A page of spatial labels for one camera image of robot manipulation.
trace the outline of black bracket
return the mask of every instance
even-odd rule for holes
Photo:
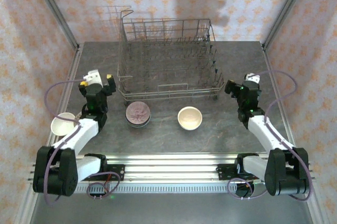
[[[54,147],[41,147],[36,155],[36,164],[33,179],[33,190],[43,192],[44,173],[50,156],[54,152]],[[73,149],[60,149],[55,158],[48,174],[48,194],[70,196],[74,193],[78,176],[76,156]]]
[[[230,180],[232,178],[242,178],[245,180],[256,180],[258,177],[243,169],[243,158],[247,156],[258,156],[256,153],[238,154],[233,164],[218,164],[216,171],[219,180]]]
[[[97,157],[101,160],[101,167],[99,172],[107,172],[107,171],[112,171],[117,173],[121,181],[124,181],[124,175],[125,175],[125,165],[116,165],[116,164],[107,164],[106,156],[101,155],[101,154],[86,154],[86,156],[91,156],[91,157]],[[108,179],[109,175],[101,175],[101,176],[95,176],[95,177],[89,177],[84,179],[85,181],[106,181]],[[109,179],[109,181],[118,181],[117,176],[112,175]]]

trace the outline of metal bar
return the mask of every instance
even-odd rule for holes
[[[57,6],[55,0],[45,0],[49,8],[51,9],[52,13],[54,14],[57,22],[60,24],[65,36],[67,37],[69,43],[74,49],[78,48],[78,43],[74,34],[72,33],[71,29],[68,26],[67,21],[65,20],[61,10]]]
[[[180,31],[181,29],[170,29],[170,31]],[[196,28],[186,28],[185,30],[196,30]],[[164,29],[158,29],[158,30],[154,30],[154,31],[165,31]]]
[[[266,52],[265,48],[262,48],[262,50],[263,50],[263,55],[264,55],[264,58],[265,58],[265,61],[266,61],[266,64],[267,64],[267,68],[268,68],[268,70],[271,70],[271,65],[270,65],[270,62],[269,62],[269,59],[268,59],[267,52]],[[271,82],[272,82],[272,85],[273,85],[273,88],[274,88],[276,98],[280,98],[281,97],[280,96],[280,90],[279,90],[279,87],[276,84],[276,79],[275,79],[274,73],[270,73],[270,79],[271,79]],[[291,127],[290,127],[289,118],[288,118],[288,116],[285,112],[284,105],[281,101],[279,102],[279,109],[280,109],[280,112],[281,112],[281,116],[282,116],[282,120],[283,120],[283,123],[284,123],[285,131],[286,131],[286,134],[287,134],[287,137],[288,137],[288,141],[296,146],[295,138],[294,138],[293,132],[292,132]],[[310,169],[310,173],[312,174],[312,177],[315,176],[315,174],[311,171],[311,169]],[[308,209],[309,209],[312,221],[313,221],[314,224],[329,223],[328,216],[326,214],[325,209],[320,207],[323,204],[322,204],[322,199],[320,198],[320,193],[319,193],[319,189],[318,189],[318,185],[317,185],[316,180],[313,180],[313,184],[314,184],[314,193],[313,193],[311,199],[308,201]]]
[[[151,20],[157,20],[155,19],[149,19],[149,21],[144,22],[144,23],[161,23],[163,19],[158,19],[159,21],[151,21]],[[210,21],[209,18],[201,18],[201,19],[177,19],[177,18],[172,18],[172,19],[164,19],[166,22],[176,22],[176,21]]]
[[[282,24],[284,23],[286,17],[288,16],[289,12],[291,11],[294,3],[296,0],[287,0],[281,10],[281,12],[279,13],[278,17],[276,18],[276,21],[273,25],[273,27],[271,28],[266,40],[262,43],[262,47],[265,50],[268,50],[269,46],[271,45],[271,43],[273,42],[276,34],[278,33],[278,31],[280,30]]]
[[[163,34],[164,34],[164,40],[165,40],[165,21],[163,20]]]
[[[107,184],[109,189],[114,187],[114,183],[110,182]],[[85,194],[88,187],[88,183],[77,185],[75,193],[76,194]],[[231,183],[230,191],[236,192],[237,185],[236,183]],[[102,186],[91,186],[90,193],[100,193],[104,192]],[[220,184],[142,184],[142,183],[132,183],[132,184],[120,184],[114,194],[167,194],[167,193],[176,193],[176,194],[197,194],[197,193],[224,193],[227,192],[227,184],[221,182]]]
[[[264,59],[265,59],[265,63],[267,64],[267,69],[271,70],[272,67],[270,65],[267,52],[265,51],[265,49],[263,47],[262,47],[262,52],[263,52],[263,56],[264,56]],[[270,72],[269,76],[270,76],[270,80],[272,82],[272,86],[273,86],[273,89],[274,89],[274,92],[275,92],[275,96],[276,96],[277,99],[279,99],[281,97],[281,94],[280,94],[279,87],[276,84],[275,74]],[[284,105],[283,105],[282,101],[279,102],[279,109],[280,109],[281,117],[282,117],[282,120],[283,120],[283,123],[284,123],[285,132],[286,132],[286,135],[288,137],[288,141],[290,143],[292,143],[293,145],[295,145],[294,135],[293,135],[291,127],[290,127],[289,118],[288,118],[288,116],[285,112]]]
[[[145,23],[143,24],[144,24],[145,39],[147,40],[146,26],[145,26]]]
[[[259,153],[266,159],[267,153]],[[108,164],[124,164],[125,183],[222,183],[216,171],[218,164],[233,164],[237,154],[116,154],[107,155]],[[34,177],[30,167],[28,181]]]
[[[69,73],[67,75],[67,80],[74,80],[75,75],[77,72],[78,64],[80,63],[81,54],[82,54],[83,45],[80,45],[79,48],[75,51],[74,58],[71,64],[71,67],[69,69]],[[57,113],[60,114],[62,112],[65,112],[68,106],[68,101],[70,98],[70,94],[72,91],[73,83],[68,83],[64,85],[62,94],[61,94],[61,100],[57,108]],[[49,138],[47,141],[47,146],[52,145],[53,143],[58,141],[58,136],[55,136],[52,132],[49,134]]]
[[[165,94],[188,94],[188,93],[191,93],[191,92],[194,92],[194,93],[207,93],[209,91],[219,91],[221,90],[223,87],[224,87],[225,83],[222,83],[219,87],[209,87],[209,88],[203,88],[203,89],[193,89],[193,90],[185,90],[185,89],[182,89],[182,90],[173,90],[173,91],[152,91],[152,92],[143,92],[143,93],[133,93],[133,94],[122,94],[123,96],[130,96],[130,97],[133,97],[133,96],[142,96],[142,95],[158,95],[158,94],[162,94],[162,95],[165,95]]]
[[[199,23],[200,23],[200,20],[198,20],[198,24],[196,26],[196,37],[198,37],[198,32],[199,32]]]
[[[132,27],[133,27],[133,33],[135,34],[135,39],[137,39],[137,36],[136,36],[136,27],[135,27],[135,24],[132,23]]]

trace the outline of wire dish rack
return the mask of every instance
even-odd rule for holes
[[[215,96],[224,87],[209,19],[127,19],[121,11],[118,89],[126,101]]]

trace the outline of gray countertop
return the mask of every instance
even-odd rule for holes
[[[220,68],[225,82],[243,81],[247,73],[267,69],[259,42],[216,42]],[[76,78],[89,70],[99,69],[101,76],[113,74],[117,79],[117,42],[85,43]],[[275,99],[269,75],[261,76],[262,97],[260,107],[266,109]],[[67,111],[77,114],[86,100],[73,86]],[[170,153],[170,152],[259,152],[264,151],[255,136],[247,131],[237,118],[237,103],[221,91],[217,100],[208,97],[146,102],[152,113],[144,128],[132,128],[125,120],[124,100],[115,92],[108,97],[108,120],[103,130],[83,148],[82,153]],[[177,113],[184,106],[197,107],[203,114],[201,126],[186,131],[177,122]],[[286,137],[284,123],[278,107],[269,117],[279,132]]]

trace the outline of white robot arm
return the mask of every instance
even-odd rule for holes
[[[56,150],[58,151],[51,161],[53,167],[48,173],[49,194],[70,196],[79,181],[97,172],[111,171],[104,155],[87,154],[81,160],[76,160],[76,156],[83,147],[105,125],[108,112],[106,98],[116,91],[112,75],[107,75],[107,85],[102,84],[98,70],[88,72],[84,79],[85,81],[81,82],[78,87],[87,103],[82,108],[79,124],[63,139],[52,146],[41,147],[37,152],[33,179],[35,192],[44,191],[47,163]]]
[[[241,85],[229,80],[225,87],[225,92],[237,100],[239,120],[257,137],[269,155],[265,160],[253,153],[239,154],[236,159],[237,175],[240,177],[245,173],[258,177],[265,182],[269,194],[273,196],[303,194],[309,189],[305,170],[284,145],[294,150],[307,167],[308,153],[284,139],[258,107],[261,93],[259,81],[258,75],[247,74]]]

